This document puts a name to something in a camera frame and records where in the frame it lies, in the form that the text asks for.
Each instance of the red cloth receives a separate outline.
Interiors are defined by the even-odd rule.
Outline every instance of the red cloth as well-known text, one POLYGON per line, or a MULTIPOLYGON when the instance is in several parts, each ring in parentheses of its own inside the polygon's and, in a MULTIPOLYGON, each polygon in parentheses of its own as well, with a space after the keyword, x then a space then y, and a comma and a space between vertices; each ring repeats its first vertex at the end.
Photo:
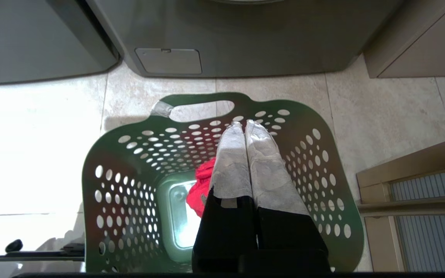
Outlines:
POLYGON ((187 195, 187 204, 201 218, 205 208, 205 200, 209 195, 209 187, 211 184, 212 169, 216 158, 213 158, 198 167, 195 171, 197 182, 190 188, 187 195))

